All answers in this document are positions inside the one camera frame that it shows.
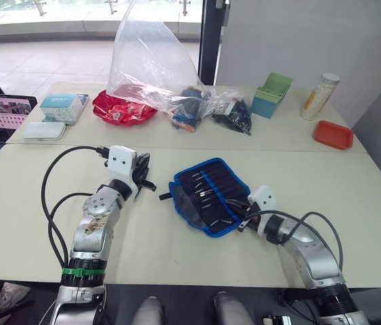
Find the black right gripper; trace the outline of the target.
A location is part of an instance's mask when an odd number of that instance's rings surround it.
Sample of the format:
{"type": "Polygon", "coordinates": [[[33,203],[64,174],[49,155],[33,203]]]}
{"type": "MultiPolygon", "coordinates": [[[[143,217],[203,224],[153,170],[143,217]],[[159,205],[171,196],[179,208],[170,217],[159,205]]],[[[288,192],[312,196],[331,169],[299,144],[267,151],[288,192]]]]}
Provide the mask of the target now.
{"type": "Polygon", "coordinates": [[[242,218],[241,224],[238,226],[238,231],[243,232],[246,228],[249,228],[253,231],[258,230],[259,223],[261,221],[261,216],[257,215],[257,212],[260,211],[259,205],[257,203],[252,203],[250,206],[246,202],[242,202],[237,199],[226,199],[225,202],[239,210],[244,211],[244,216],[242,218]]]}

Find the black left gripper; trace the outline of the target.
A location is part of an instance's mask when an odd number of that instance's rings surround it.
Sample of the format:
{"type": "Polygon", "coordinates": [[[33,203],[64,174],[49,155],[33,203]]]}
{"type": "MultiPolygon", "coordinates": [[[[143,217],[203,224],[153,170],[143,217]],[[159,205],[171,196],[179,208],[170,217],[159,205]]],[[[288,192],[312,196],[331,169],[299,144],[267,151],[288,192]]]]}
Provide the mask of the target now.
{"type": "Polygon", "coordinates": [[[153,192],[156,191],[156,185],[146,179],[149,171],[149,163],[149,153],[137,155],[133,161],[132,180],[137,186],[137,193],[139,193],[142,188],[151,190],[153,192]]]}

